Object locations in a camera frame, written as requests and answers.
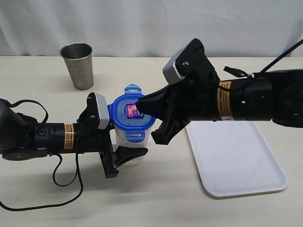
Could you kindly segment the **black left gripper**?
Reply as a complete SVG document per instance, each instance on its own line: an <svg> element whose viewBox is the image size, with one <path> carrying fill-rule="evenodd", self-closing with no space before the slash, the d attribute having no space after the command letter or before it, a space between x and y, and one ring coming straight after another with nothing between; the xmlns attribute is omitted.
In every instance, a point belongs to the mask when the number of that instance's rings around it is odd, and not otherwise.
<svg viewBox="0 0 303 227"><path fill-rule="evenodd" d="M134 166L142 161L147 154L145 147L131 148L118 146L115 151L115 161L113 147L110 137L111 123L104 130L98 129L98 109L94 92L89 93L86 99L86 108L80 114L77 123L78 149L83 152L99 153L105 177L114 178L118 175L118 168L123 165Z"/></svg>

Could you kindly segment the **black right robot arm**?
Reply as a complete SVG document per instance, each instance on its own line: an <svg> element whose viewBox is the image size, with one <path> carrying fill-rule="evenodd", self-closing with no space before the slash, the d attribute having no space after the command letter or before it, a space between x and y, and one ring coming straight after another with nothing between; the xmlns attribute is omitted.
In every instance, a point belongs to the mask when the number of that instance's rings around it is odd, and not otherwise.
<svg viewBox="0 0 303 227"><path fill-rule="evenodd" d="M272 121L303 126L303 71L271 70L248 74L225 67L234 79L222 80L199 39L192 39L163 67L167 85L138 99L139 112L161 121L151 136L167 145L194 121Z"/></svg>

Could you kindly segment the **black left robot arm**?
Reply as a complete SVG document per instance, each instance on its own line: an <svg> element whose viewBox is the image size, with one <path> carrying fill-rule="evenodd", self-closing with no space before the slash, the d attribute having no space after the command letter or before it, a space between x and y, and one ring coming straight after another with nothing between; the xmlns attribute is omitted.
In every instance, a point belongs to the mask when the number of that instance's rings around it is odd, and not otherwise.
<svg viewBox="0 0 303 227"><path fill-rule="evenodd" d="M76 123L48 123L48 116L36 118L12 109L28 100L13 104L0 101L0 154L3 159L23 161L58 154L99 153L106 178L114 178L126 162L146 155L147 148L118 146L113 150L110 131L114 129L105 97L91 92L86 108Z"/></svg>

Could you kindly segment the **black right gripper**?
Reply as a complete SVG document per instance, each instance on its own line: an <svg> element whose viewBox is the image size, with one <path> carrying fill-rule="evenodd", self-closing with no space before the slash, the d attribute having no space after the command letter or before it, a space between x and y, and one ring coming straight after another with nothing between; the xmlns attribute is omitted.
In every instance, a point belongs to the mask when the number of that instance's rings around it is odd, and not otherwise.
<svg viewBox="0 0 303 227"><path fill-rule="evenodd" d="M139 112L162 120L151 133L157 145L168 145L190 121L220 120L217 107L219 77L202 42L194 38L176 59L184 79L138 99Z"/></svg>

